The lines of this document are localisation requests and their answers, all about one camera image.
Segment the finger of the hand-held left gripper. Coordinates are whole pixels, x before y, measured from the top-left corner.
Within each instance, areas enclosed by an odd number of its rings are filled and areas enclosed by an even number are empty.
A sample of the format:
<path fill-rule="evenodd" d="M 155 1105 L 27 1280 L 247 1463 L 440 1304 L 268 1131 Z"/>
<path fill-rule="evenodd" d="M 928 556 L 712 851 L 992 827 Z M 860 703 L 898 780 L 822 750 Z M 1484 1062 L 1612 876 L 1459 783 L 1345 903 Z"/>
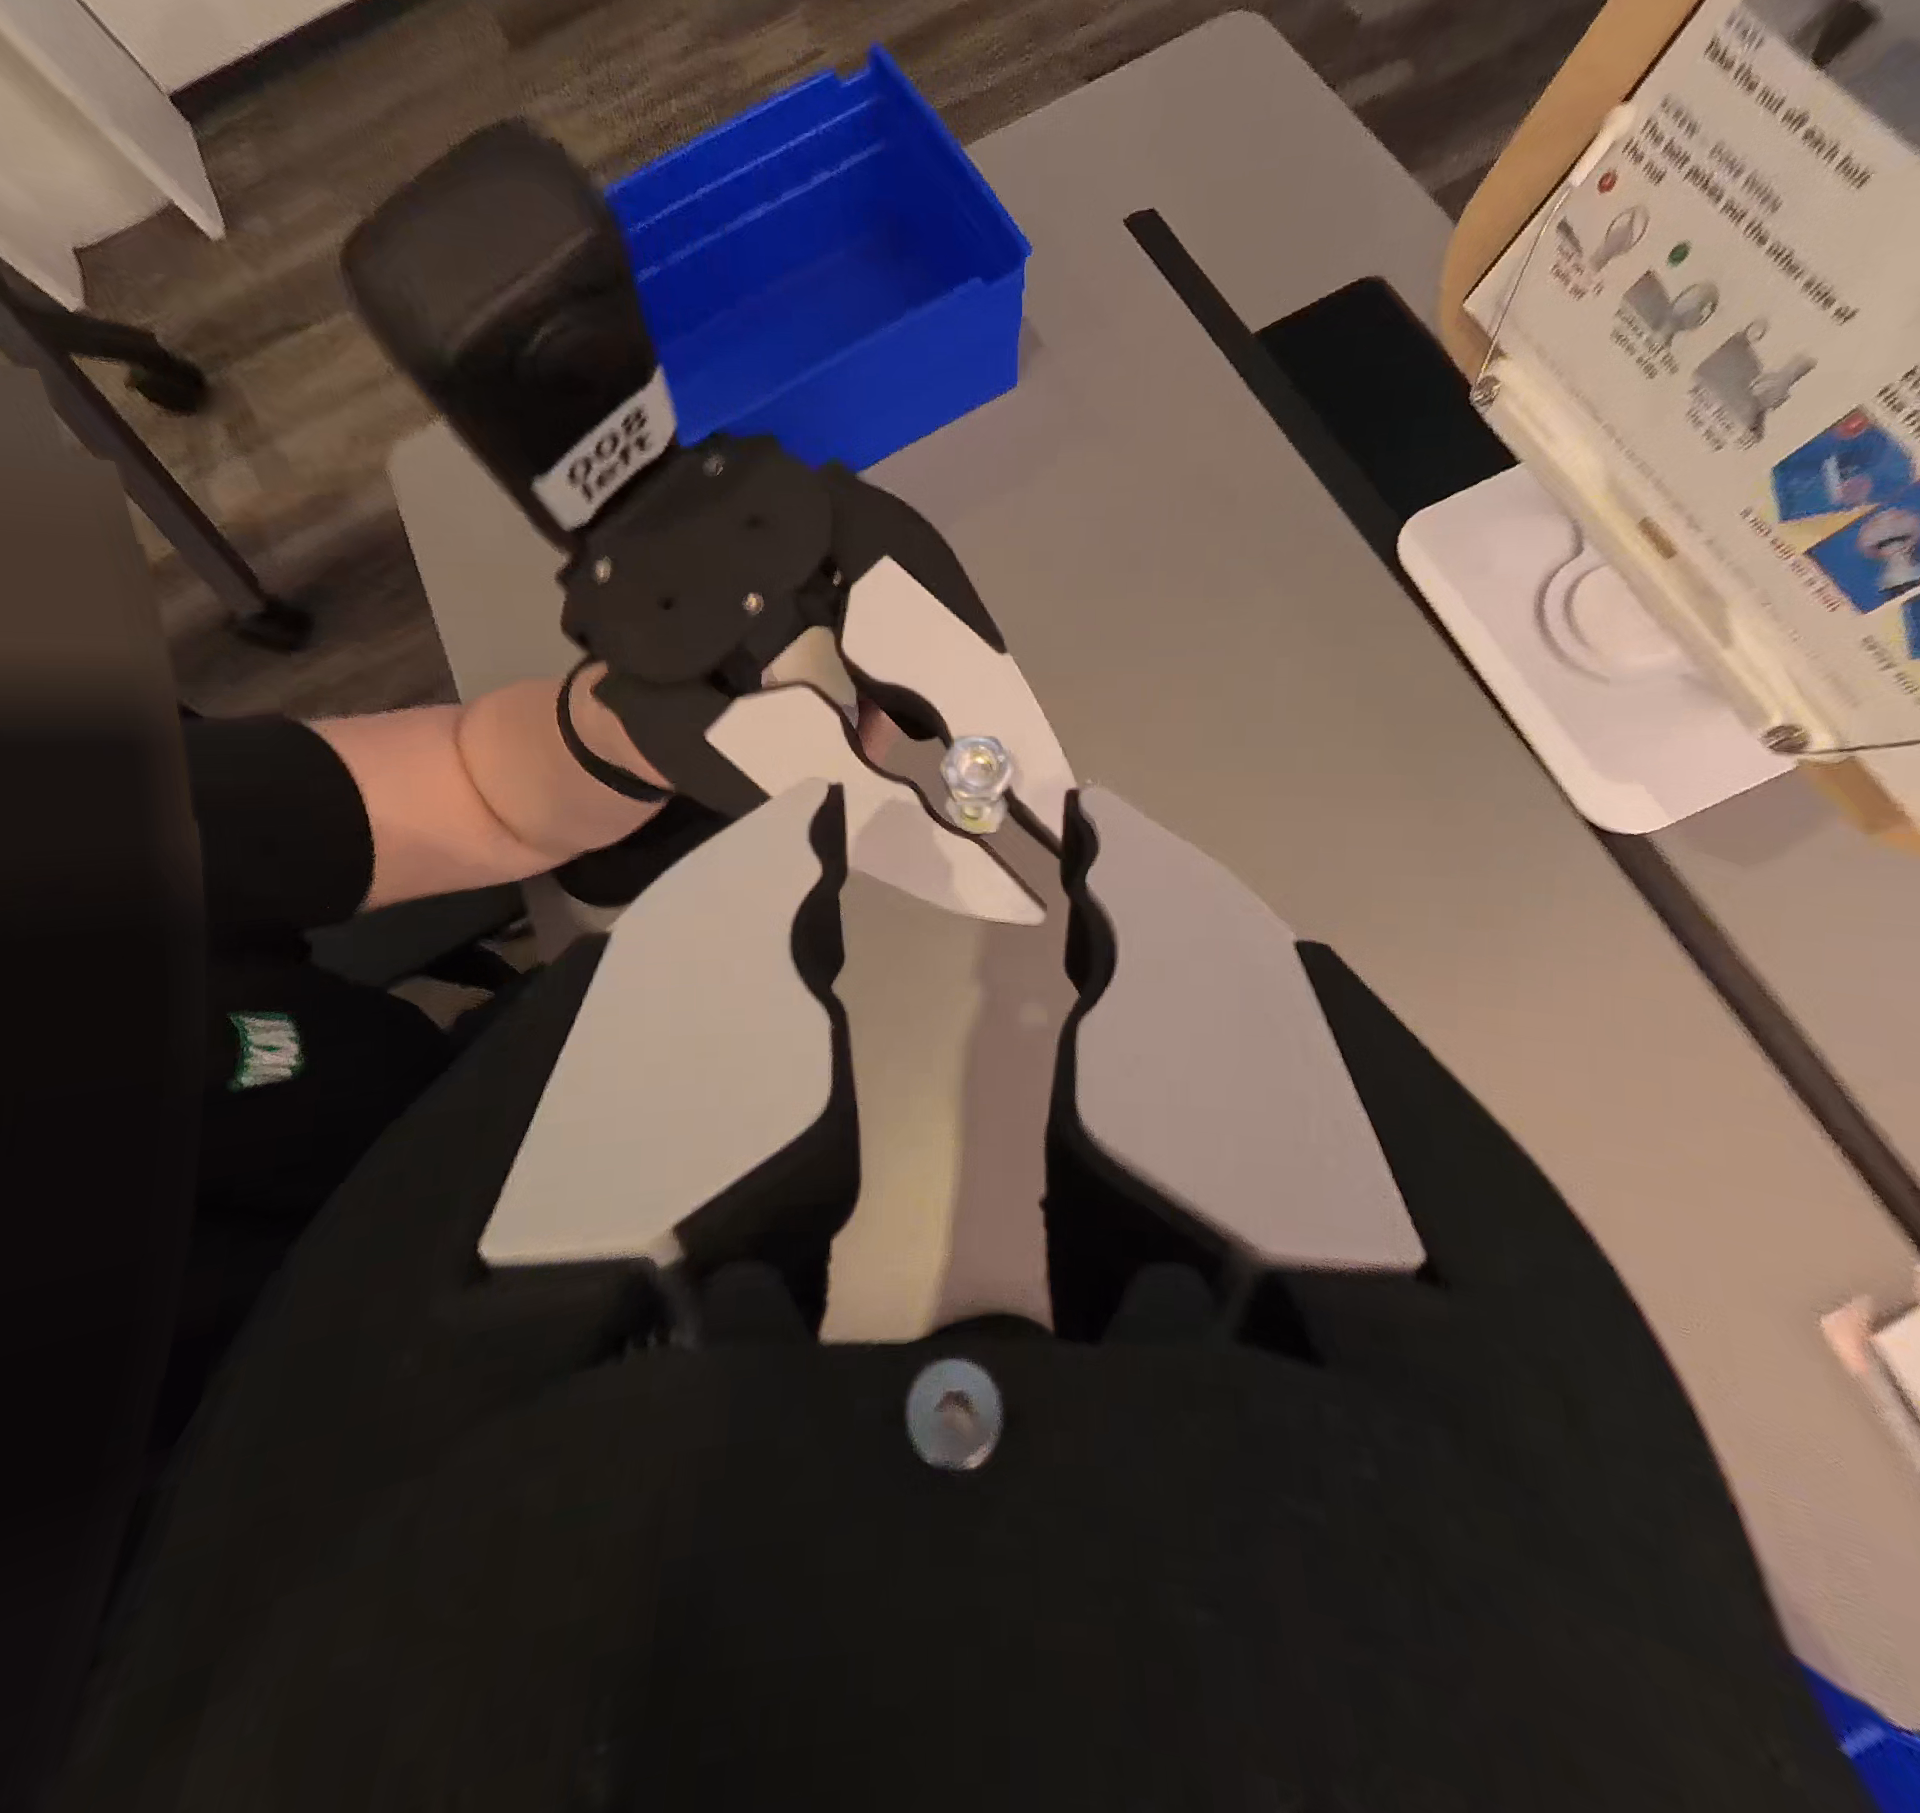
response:
<path fill-rule="evenodd" d="M 1063 850 L 1075 775 L 1019 660 L 973 631 L 898 559 L 868 569 L 845 598 L 839 651 L 856 682 L 901 727 L 945 750 L 958 736 L 999 736 L 1014 760 L 1013 811 L 1049 851 Z"/>
<path fill-rule="evenodd" d="M 844 796 L 848 868 L 958 915 L 1043 927 L 1043 900 L 987 840 L 931 811 L 921 789 L 880 768 L 848 716 L 818 687 L 734 699 L 709 747 L 766 798 L 805 783 Z"/>

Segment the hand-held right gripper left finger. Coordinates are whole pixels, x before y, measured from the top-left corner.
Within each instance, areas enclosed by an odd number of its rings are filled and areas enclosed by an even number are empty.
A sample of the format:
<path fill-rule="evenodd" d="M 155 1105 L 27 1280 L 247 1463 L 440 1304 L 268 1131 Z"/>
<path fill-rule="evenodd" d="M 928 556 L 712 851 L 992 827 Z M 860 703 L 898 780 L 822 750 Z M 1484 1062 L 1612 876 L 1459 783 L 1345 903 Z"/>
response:
<path fill-rule="evenodd" d="M 844 789 L 808 780 L 612 927 L 480 1238 L 491 1271 L 712 1271 L 853 1219 Z"/>

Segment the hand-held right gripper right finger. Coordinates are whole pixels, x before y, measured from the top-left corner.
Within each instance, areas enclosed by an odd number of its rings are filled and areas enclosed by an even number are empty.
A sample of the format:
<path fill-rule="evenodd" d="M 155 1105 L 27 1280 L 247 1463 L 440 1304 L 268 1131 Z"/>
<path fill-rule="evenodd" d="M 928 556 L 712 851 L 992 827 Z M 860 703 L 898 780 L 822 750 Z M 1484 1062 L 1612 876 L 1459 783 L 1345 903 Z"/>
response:
<path fill-rule="evenodd" d="M 1417 1275 L 1423 1238 L 1293 927 L 1106 789 L 1080 908 L 1115 960 L 1080 1012 L 1067 1116 L 1120 1174 L 1264 1268 Z"/>

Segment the person's left forearm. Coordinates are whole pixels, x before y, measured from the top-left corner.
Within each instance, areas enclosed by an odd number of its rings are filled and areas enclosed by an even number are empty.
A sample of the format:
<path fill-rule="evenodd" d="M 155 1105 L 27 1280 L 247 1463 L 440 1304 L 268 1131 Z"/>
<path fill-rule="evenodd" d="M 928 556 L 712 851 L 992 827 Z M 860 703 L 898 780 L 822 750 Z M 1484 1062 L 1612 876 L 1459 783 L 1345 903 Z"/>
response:
<path fill-rule="evenodd" d="M 370 888 L 360 909 L 405 908 L 488 888 L 491 814 L 477 798 L 459 740 L 459 705 L 405 705 L 308 727 L 350 775 L 370 829 Z"/>

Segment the person's left hand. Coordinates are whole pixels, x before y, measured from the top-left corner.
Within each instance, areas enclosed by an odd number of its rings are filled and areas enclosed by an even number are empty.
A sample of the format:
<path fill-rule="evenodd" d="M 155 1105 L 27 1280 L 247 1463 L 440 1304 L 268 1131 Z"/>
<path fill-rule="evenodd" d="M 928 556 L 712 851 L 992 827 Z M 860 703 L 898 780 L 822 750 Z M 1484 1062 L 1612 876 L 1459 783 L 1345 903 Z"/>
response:
<path fill-rule="evenodd" d="M 507 682 L 464 705 L 458 752 L 474 793 L 533 872 L 610 850 L 650 825 L 671 793 L 598 696 L 603 663 Z"/>

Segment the black rectangular mat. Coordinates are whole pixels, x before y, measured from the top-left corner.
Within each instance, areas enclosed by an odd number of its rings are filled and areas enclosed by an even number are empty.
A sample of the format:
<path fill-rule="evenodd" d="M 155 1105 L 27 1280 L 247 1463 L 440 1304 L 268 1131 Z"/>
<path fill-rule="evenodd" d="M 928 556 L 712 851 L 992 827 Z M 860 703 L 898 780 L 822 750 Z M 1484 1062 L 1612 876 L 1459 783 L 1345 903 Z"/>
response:
<path fill-rule="evenodd" d="M 1259 343 L 1395 529 L 1514 468 L 1442 343 L 1385 279 L 1281 317 Z"/>

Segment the white stand base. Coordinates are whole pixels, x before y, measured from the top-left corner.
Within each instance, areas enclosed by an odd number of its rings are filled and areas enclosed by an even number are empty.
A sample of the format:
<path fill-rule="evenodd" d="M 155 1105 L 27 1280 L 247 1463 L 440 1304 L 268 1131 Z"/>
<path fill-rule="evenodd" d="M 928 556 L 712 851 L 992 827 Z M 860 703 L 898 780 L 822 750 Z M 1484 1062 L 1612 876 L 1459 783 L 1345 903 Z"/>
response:
<path fill-rule="evenodd" d="M 1597 829 L 1665 833 L 1790 772 L 1522 465 L 1414 515 L 1399 559 Z"/>

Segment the black table foot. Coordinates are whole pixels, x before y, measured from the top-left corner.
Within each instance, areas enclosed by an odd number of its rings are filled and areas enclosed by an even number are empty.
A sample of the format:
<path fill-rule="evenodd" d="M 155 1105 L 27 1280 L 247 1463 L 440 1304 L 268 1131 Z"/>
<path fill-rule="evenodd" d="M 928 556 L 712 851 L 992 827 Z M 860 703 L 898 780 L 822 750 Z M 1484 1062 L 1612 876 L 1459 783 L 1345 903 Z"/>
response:
<path fill-rule="evenodd" d="M 120 468 L 128 502 L 221 601 L 226 625 L 247 644 L 293 653 L 313 643 L 311 610 L 263 584 L 243 551 L 82 373 L 82 361 L 120 365 L 128 370 L 134 395 L 189 419 L 212 401 L 212 381 L 198 365 L 147 330 L 61 306 L 13 264 L 3 264 L 3 355 L 42 376 L 63 428 Z"/>

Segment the paper sheet in plastic sleeve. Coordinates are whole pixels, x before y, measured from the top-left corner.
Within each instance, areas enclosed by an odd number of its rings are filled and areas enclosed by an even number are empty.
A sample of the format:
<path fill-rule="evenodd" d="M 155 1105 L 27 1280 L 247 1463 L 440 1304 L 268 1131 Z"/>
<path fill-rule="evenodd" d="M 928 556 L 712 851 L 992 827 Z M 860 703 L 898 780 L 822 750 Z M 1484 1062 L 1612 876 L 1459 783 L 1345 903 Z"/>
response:
<path fill-rule="evenodd" d="M 1838 1367 L 1917 1472 L 1917 1295 L 1897 1310 L 1858 1295 L 1818 1326 Z"/>

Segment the printed instruction sheet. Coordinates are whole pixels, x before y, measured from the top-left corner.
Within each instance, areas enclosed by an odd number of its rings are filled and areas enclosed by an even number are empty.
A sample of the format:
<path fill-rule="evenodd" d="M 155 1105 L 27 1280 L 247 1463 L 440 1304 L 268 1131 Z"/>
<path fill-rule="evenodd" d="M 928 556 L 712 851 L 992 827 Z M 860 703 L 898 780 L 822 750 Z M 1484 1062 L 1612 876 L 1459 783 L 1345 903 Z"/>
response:
<path fill-rule="evenodd" d="M 1683 0 L 1459 227 L 1484 407 L 1761 727 L 1917 750 L 1917 0 Z"/>

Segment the wooden backing board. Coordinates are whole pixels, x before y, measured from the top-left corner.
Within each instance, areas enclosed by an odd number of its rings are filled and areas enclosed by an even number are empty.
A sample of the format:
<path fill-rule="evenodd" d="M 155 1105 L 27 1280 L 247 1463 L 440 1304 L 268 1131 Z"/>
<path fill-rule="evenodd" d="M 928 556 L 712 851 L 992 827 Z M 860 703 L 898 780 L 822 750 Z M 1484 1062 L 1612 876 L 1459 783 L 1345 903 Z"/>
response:
<path fill-rule="evenodd" d="M 1612 43 L 1626 43 L 1638 25 L 1672 25 L 1681 20 L 1683 0 L 1608 0 L 1597 12 L 1594 25 L 1584 34 L 1575 50 L 1568 57 L 1563 69 L 1544 90 L 1522 130 L 1514 130 L 1512 144 L 1503 151 L 1494 167 L 1497 198 L 1514 195 L 1522 186 L 1539 186 L 1539 170 L 1553 148 L 1553 133 L 1572 130 L 1575 111 L 1597 103 L 1597 82 L 1608 74 L 1624 69 L 1624 53 L 1608 50 Z M 1468 205 L 1459 227 L 1471 227 L 1480 234 L 1494 223 L 1494 218 L 1475 218 L 1475 202 Z M 1549 495 L 1549 502 L 1584 529 L 1584 535 L 1602 551 L 1608 566 L 1614 566 L 1638 601 L 1681 643 L 1698 671 L 1717 687 L 1734 716 L 1758 735 L 1758 740 L 1790 764 L 1790 772 L 1799 772 L 1824 802 L 1830 802 L 1844 816 L 1860 827 L 1860 833 L 1897 847 L 1906 851 L 1917 851 L 1917 750 L 1855 750 L 1838 755 L 1811 752 L 1790 727 L 1761 727 L 1741 699 L 1741 687 L 1734 687 L 1665 612 L 1655 601 L 1648 601 L 1646 584 L 1638 572 L 1624 572 L 1612 546 L 1597 543 L 1591 529 L 1558 499 L 1549 484 L 1508 447 L 1508 439 L 1497 431 L 1494 413 L 1484 401 L 1494 395 L 1494 381 L 1468 370 L 1464 349 L 1475 346 L 1475 330 L 1459 317 L 1459 272 L 1453 267 L 1459 239 L 1448 247 L 1444 276 L 1442 276 L 1442 343 L 1459 365 L 1459 370 L 1471 381 L 1471 401 L 1491 431 L 1503 439 L 1503 447 L 1514 455 L 1514 464 L 1539 480 L 1539 484 Z"/>

